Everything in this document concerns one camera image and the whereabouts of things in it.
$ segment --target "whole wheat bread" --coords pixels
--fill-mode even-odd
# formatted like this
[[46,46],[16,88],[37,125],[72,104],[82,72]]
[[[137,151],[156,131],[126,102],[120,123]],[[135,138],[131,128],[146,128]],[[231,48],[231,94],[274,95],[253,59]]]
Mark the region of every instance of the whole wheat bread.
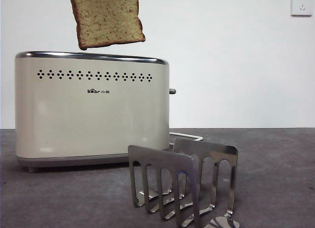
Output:
[[138,0],[71,0],[79,47],[144,42]]

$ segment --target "electrical socket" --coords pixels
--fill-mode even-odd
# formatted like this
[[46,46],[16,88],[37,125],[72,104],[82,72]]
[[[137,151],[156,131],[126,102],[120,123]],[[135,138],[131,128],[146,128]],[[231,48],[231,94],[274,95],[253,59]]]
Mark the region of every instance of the electrical socket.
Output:
[[291,0],[292,16],[312,16],[313,0]]

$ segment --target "white wall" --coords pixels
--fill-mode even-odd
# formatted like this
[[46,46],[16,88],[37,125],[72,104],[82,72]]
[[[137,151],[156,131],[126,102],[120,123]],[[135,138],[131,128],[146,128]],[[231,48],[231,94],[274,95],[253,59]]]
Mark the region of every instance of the white wall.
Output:
[[[171,127],[315,127],[315,16],[290,0],[139,0],[144,43],[87,52],[170,63]],[[14,56],[80,51],[70,0],[1,0],[1,128],[14,128]]]

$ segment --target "cream toaster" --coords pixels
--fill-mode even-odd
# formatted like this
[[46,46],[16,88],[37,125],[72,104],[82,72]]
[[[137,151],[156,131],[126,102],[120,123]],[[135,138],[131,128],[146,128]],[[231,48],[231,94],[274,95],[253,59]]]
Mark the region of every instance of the cream toaster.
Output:
[[37,167],[127,162],[169,146],[169,65],[155,58],[23,52],[15,58],[16,156]]

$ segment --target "toaster rack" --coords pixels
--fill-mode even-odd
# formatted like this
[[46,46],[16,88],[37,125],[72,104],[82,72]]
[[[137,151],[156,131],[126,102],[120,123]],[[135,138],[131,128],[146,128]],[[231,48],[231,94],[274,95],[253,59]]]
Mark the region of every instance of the toaster rack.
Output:
[[[197,155],[198,168],[195,169],[192,154]],[[196,228],[200,228],[200,216],[208,212],[211,212],[216,205],[216,194],[218,186],[218,174],[219,164],[221,161],[228,161],[231,168],[231,180],[230,180],[230,192],[228,198],[228,209],[224,217],[216,217],[211,220],[207,228],[238,228],[239,223],[233,221],[231,216],[234,210],[234,198],[235,198],[235,175],[237,167],[237,149],[233,146],[225,146],[221,144],[213,144],[208,142],[198,142],[187,139],[176,139],[174,144],[173,152],[157,151],[148,148],[141,148],[137,146],[129,146],[129,167],[130,167],[130,178],[132,188],[133,204],[135,206],[141,206],[143,203],[146,206],[146,210],[149,213],[154,213],[159,210],[160,216],[164,220],[168,220],[175,215],[176,223],[179,227],[186,227],[192,221],[195,223]],[[201,174],[203,161],[206,157],[210,157],[214,162],[211,197],[209,205],[199,210],[199,194],[201,185]],[[142,181],[144,194],[139,196],[136,193],[135,179],[134,179],[134,163],[139,162],[142,171]],[[154,198],[154,192],[148,188],[148,176],[147,166],[152,166],[156,169],[157,175],[157,196],[158,205],[154,208],[150,208],[150,200]],[[165,168],[171,172],[173,185],[172,190],[174,192],[174,198],[169,198],[163,201],[162,193],[162,181],[161,181],[161,170]],[[184,173],[189,178],[189,186],[191,191],[192,202],[180,204],[180,198],[185,195],[186,192],[186,179],[182,182],[178,181],[178,175]],[[175,210],[165,215],[164,207],[170,202],[175,202]],[[193,214],[187,219],[182,221],[181,210],[188,207],[193,207]]]

